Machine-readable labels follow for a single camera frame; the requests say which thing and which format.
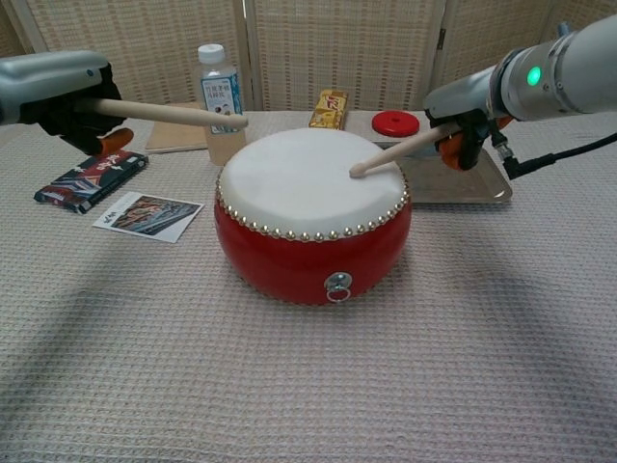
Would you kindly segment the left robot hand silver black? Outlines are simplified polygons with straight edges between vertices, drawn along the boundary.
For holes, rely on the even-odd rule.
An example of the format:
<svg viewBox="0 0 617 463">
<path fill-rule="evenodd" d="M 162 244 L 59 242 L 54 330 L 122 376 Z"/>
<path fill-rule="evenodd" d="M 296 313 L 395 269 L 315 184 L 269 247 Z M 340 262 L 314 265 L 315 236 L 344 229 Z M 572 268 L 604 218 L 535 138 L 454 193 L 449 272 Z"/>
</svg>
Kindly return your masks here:
<svg viewBox="0 0 617 463">
<path fill-rule="evenodd" d="M 72 50 L 1 60 L 1 124 L 37 124 L 90 156 L 123 149 L 134 133 L 123 118 L 78 112 L 83 98 L 121 99 L 112 66 L 99 52 Z"/>
</svg>

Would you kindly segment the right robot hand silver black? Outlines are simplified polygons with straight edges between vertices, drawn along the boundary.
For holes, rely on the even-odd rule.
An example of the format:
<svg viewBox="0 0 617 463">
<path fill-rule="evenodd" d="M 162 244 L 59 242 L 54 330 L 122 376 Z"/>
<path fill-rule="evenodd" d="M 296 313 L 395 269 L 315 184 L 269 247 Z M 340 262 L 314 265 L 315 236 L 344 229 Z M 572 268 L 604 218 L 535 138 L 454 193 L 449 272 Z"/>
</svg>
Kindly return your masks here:
<svg viewBox="0 0 617 463">
<path fill-rule="evenodd" d="M 423 109 L 431 127 L 455 123 L 458 129 L 436 142 L 448 167 L 468 171 L 477 164 L 487 138 L 504 162 L 514 157 L 502 129 L 513 120 L 507 95 L 515 80 L 509 67 L 494 66 L 431 91 Z"/>
</svg>

